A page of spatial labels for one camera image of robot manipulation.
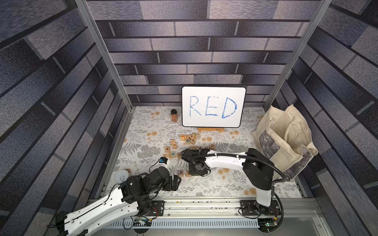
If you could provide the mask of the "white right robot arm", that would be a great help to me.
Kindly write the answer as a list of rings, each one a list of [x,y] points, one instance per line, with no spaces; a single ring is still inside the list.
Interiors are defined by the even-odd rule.
[[[251,184],[257,189],[255,208],[260,214],[270,213],[274,195],[273,176],[277,170],[273,162],[254,148],[247,152],[227,153],[210,149],[185,149],[181,152],[182,160],[189,167],[202,175],[210,173],[212,168],[226,168],[243,172]]]

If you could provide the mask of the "white round disc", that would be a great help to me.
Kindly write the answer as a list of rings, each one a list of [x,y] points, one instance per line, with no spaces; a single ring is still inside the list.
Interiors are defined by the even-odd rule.
[[[115,182],[118,184],[121,184],[125,182],[129,177],[129,171],[128,170],[120,170],[117,172],[115,176]]]

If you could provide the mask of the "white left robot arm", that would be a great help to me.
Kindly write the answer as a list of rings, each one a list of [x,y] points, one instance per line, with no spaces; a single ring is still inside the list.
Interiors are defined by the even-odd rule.
[[[96,202],[74,212],[61,211],[55,224],[60,236],[90,236],[124,217],[146,215],[152,208],[150,195],[160,191],[176,191],[181,183],[163,166],[151,173],[129,177]]]

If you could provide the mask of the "amber spice jar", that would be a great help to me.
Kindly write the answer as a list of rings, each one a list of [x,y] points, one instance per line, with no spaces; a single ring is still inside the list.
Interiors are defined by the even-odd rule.
[[[176,109],[172,109],[171,110],[171,120],[173,122],[177,122],[178,121],[178,112]]]

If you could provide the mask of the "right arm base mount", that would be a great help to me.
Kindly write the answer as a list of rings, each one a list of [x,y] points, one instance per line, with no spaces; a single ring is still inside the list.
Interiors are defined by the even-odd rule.
[[[256,200],[241,200],[240,209],[244,216],[279,216],[282,215],[280,204],[272,200],[270,207],[259,205]]]

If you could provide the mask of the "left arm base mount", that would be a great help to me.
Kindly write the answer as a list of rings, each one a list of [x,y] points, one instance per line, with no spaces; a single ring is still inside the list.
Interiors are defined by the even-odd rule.
[[[138,201],[138,214],[136,216],[160,217],[164,214],[165,201]]]

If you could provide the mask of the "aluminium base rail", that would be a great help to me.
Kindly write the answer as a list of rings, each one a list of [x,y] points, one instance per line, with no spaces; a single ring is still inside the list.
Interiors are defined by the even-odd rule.
[[[128,210],[105,225],[102,230],[127,230],[137,234],[163,230],[248,230],[268,233],[309,230],[323,235],[328,228],[315,199],[273,199],[270,212],[258,213],[253,198],[166,198],[159,210],[152,210],[148,223],[145,217],[127,216]]]

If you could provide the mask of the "purple R letter block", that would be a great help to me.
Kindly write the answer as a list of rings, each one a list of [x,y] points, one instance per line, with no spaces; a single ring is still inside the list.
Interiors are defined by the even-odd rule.
[[[182,178],[185,176],[185,171],[184,170],[179,170],[179,177]]]

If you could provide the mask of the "whiteboard with RED writing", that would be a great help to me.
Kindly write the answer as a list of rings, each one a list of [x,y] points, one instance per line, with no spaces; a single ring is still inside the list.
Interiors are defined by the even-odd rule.
[[[238,128],[246,92],[245,87],[182,87],[182,125]]]

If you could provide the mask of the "cream canvas tote bag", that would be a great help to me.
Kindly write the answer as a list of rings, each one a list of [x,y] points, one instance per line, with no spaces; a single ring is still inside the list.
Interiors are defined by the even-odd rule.
[[[293,105],[270,107],[252,133],[256,149],[292,181],[319,154],[306,119]]]

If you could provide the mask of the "floral patterned table mat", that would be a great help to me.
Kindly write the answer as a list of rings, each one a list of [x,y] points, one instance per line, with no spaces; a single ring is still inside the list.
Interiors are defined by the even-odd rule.
[[[179,170],[188,171],[188,164],[181,159],[170,158],[170,152],[186,148],[207,148],[214,144],[219,152],[244,152],[255,147],[252,132],[265,114],[263,108],[245,108],[242,122],[238,128],[227,128],[223,133],[202,132],[196,143],[185,144],[180,135],[191,135],[195,128],[183,127],[181,121],[173,122],[172,107],[137,107],[120,150],[107,191],[116,183],[115,176],[120,170],[128,170],[131,176],[146,173],[156,168],[160,157],[169,159],[168,169],[178,175]],[[172,149],[170,140],[174,139],[177,149]],[[166,153],[164,147],[170,147]],[[226,168],[212,169],[206,177],[182,177],[177,191],[162,191],[159,196],[175,197],[255,197],[257,189],[243,172]]]

